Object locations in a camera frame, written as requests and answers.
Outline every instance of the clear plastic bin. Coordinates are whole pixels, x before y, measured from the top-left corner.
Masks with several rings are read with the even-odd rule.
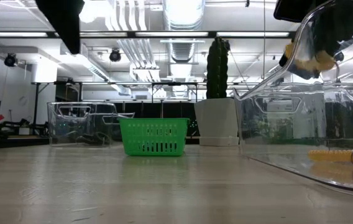
[[[117,111],[112,103],[48,103],[50,145],[109,146],[115,120]]]
[[[353,1],[309,13],[287,54],[255,88],[234,90],[241,153],[353,190]]]
[[[134,118],[135,113],[119,113],[117,118]],[[112,127],[112,139],[115,141],[122,141],[120,120],[116,119]]]

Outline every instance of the green basket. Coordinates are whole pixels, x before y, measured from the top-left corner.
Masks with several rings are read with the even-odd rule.
[[[130,156],[181,156],[188,118],[122,118],[124,151]]]

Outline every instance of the cactus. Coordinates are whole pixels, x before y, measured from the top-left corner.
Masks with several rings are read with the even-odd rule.
[[[207,99],[226,98],[228,41],[216,37],[207,57]]]

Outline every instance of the yellow object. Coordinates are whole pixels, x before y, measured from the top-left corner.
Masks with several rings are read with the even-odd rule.
[[[293,49],[294,49],[293,42],[286,45],[285,55],[287,58],[291,57],[293,53]],[[313,57],[311,60],[295,59],[294,62],[299,69],[305,69],[307,71],[320,71],[320,72],[330,70],[335,65],[334,57],[327,54],[327,52],[324,50],[319,51],[315,55],[315,57]]]
[[[315,177],[335,181],[341,184],[353,184],[352,164],[315,162],[309,172]]]
[[[308,157],[312,161],[350,162],[353,150],[311,150]]]
[[[291,54],[293,53],[293,49],[294,49],[294,43],[291,42],[288,45],[286,45],[286,51],[285,51],[285,55],[287,58],[290,59]]]

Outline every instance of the table surface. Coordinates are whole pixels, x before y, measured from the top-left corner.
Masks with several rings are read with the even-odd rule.
[[[353,223],[353,195],[248,160],[236,147],[181,157],[110,149],[0,149],[0,224]]]

